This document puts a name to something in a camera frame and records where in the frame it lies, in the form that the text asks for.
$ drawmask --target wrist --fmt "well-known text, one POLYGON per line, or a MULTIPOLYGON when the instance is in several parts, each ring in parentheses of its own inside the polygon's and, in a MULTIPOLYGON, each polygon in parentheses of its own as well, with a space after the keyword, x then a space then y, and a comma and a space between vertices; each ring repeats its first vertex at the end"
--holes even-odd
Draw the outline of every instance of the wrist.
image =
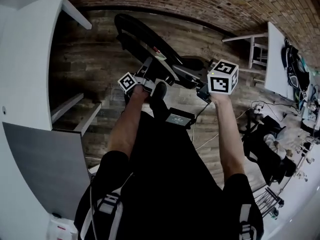
POLYGON ((130 101, 131 103, 137 104, 137 105, 142 105, 145 102, 144 97, 140 96, 140 95, 136 95, 135 93, 133 93, 130 97, 130 101))
POLYGON ((225 98, 219 98, 219 99, 211 97, 211 101, 214 103, 216 107, 224 106, 231 103, 231 100, 228 96, 225 98))

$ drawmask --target gray panel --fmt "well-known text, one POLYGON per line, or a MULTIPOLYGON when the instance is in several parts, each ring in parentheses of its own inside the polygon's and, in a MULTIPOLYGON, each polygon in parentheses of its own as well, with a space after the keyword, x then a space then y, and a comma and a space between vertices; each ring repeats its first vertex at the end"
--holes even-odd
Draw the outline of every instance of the gray panel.
POLYGON ((81 134, 3 123, 14 160, 48 213, 74 220, 90 184, 81 134))

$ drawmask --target brick wall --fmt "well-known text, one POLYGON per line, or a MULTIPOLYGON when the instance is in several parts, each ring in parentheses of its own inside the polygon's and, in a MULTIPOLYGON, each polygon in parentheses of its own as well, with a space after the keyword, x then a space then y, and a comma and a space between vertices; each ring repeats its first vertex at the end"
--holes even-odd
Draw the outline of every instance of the brick wall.
POLYGON ((274 23, 320 69, 320 0, 70 0, 76 7, 138 6, 178 13, 234 34, 265 31, 274 23))

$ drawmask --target hand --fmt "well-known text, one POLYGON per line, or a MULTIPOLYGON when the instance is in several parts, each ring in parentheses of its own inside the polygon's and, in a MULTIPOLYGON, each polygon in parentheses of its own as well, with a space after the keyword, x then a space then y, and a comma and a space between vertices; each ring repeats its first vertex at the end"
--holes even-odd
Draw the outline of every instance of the hand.
POLYGON ((144 87, 141 84, 138 84, 134 87, 131 99, 138 99, 142 102, 145 102, 146 98, 150 95, 149 92, 144 90, 144 87))
POLYGON ((210 93, 210 99, 214 104, 230 101, 229 95, 221 93, 210 93))

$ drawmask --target black bag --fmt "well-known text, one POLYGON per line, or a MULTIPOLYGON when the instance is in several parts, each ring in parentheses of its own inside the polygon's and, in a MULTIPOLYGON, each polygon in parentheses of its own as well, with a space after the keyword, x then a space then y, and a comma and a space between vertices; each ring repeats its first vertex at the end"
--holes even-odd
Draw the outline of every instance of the black bag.
POLYGON ((287 72, 288 84, 304 93, 303 98, 305 98, 310 83, 309 73, 306 72, 299 51, 290 44, 288 39, 284 43, 285 48, 281 50, 281 58, 287 72))

